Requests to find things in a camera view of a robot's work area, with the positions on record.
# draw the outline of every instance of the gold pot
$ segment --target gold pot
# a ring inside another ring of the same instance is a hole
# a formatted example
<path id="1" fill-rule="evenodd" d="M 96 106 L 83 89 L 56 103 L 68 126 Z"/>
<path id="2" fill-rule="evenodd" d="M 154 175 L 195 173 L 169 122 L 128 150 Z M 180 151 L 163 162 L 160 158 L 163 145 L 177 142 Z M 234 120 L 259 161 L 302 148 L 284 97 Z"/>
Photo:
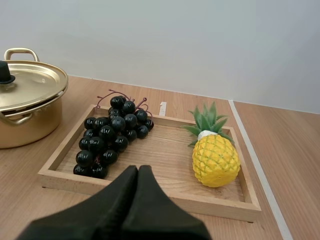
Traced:
<path id="1" fill-rule="evenodd" d="M 31 54 L 34 61 L 11 60 L 14 53 Z M 4 60 L 0 62 L 0 149 L 32 143 L 56 129 L 62 119 L 61 97 L 68 88 L 67 74 L 40 62 L 30 49 L 11 48 Z"/>

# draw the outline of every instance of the pot handle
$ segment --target pot handle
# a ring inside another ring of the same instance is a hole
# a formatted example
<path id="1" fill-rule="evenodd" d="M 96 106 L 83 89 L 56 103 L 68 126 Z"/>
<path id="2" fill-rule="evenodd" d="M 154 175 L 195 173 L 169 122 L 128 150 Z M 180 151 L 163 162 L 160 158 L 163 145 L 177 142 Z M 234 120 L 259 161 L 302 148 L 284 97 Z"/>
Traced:
<path id="1" fill-rule="evenodd" d="M 34 61 L 40 62 L 39 57 L 37 54 L 32 51 L 31 49 L 28 48 L 23 48 L 23 47 L 16 47 L 16 48 L 10 48 L 4 53 L 4 60 L 10 60 L 12 54 L 31 54 L 34 58 Z"/>
<path id="2" fill-rule="evenodd" d="M 7 125 L 10 125 L 12 127 L 20 126 L 26 122 L 28 122 L 33 116 L 33 113 L 28 113 L 26 115 L 23 115 L 23 118 L 12 120 L 8 117 L 6 117 L 2 112 L 0 112 L 0 121 L 4 122 Z"/>

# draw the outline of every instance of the small white label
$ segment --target small white label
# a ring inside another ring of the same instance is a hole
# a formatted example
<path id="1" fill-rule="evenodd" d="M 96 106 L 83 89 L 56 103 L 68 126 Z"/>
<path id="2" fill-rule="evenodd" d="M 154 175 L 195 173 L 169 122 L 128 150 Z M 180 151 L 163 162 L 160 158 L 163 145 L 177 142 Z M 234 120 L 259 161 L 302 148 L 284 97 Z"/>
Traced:
<path id="1" fill-rule="evenodd" d="M 218 135 L 218 134 L 216 132 L 213 132 L 213 131 L 203 130 L 198 135 L 198 141 L 200 141 L 200 139 L 202 139 L 203 137 L 206 137 L 208 135 Z"/>
<path id="2" fill-rule="evenodd" d="M 160 104 L 159 116 L 165 116 L 166 115 L 166 109 L 167 109 L 167 102 L 162 101 L 161 104 Z"/>

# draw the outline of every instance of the pineapple leaves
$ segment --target pineapple leaves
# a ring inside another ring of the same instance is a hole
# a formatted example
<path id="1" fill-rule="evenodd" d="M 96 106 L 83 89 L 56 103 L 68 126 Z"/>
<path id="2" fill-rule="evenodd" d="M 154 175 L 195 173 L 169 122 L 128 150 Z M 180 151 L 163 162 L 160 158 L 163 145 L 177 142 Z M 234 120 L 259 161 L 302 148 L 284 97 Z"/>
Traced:
<path id="1" fill-rule="evenodd" d="M 220 132 L 219 135 L 225 139 L 228 139 L 232 144 L 234 144 L 234 140 L 227 134 L 225 134 L 224 132 Z"/>
<path id="2" fill-rule="evenodd" d="M 204 115 L 205 117 L 208 116 L 208 109 L 207 109 L 207 106 L 206 106 L 205 103 L 203 104 L 203 115 Z"/>
<path id="3" fill-rule="evenodd" d="M 210 130 L 210 124 L 208 120 L 201 114 L 201 125 L 200 129 L 203 130 Z"/>
<path id="4" fill-rule="evenodd" d="M 198 142 L 198 140 L 196 139 L 192 143 L 190 143 L 188 146 L 194 146 L 194 145 L 196 145 L 197 142 Z"/>
<path id="5" fill-rule="evenodd" d="M 227 120 L 228 120 L 228 119 L 226 118 L 226 119 L 223 119 L 223 120 L 217 122 L 216 124 L 214 124 L 214 125 L 210 128 L 210 131 L 215 132 L 215 133 L 219 133 L 220 129 L 223 127 L 223 125 L 226 124 Z"/>
<path id="6" fill-rule="evenodd" d="M 216 121 L 218 121 L 219 119 L 222 119 L 222 118 L 227 118 L 227 117 L 228 117 L 227 115 L 216 116 Z"/>
<path id="7" fill-rule="evenodd" d="M 208 120 L 209 120 L 210 126 L 216 123 L 216 117 L 217 117 L 216 102 L 213 102 L 211 104 L 211 107 L 209 109 L 209 114 L 208 114 Z"/>
<path id="8" fill-rule="evenodd" d="M 192 134 L 198 136 L 199 133 L 201 132 L 200 129 L 196 126 L 181 126 L 181 128 L 188 130 Z"/>
<path id="9" fill-rule="evenodd" d="M 198 106 L 195 107 L 195 110 L 193 112 L 194 120 L 198 128 L 201 128 L 201 113 L 199 112 Z"/>

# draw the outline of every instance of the pot lid knob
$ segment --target pot lid knob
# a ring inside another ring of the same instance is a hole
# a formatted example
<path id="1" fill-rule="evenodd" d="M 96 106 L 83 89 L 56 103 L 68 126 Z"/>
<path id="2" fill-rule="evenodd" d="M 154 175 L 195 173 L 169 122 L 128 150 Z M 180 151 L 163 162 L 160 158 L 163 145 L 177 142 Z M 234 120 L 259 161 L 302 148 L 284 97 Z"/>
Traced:
<path id="1" fill-rule="evenodd" d="M 0 84 L 10 84 L 15 79 L 16 77 L 10 74 L 8 63 L 0 61 Z"/>

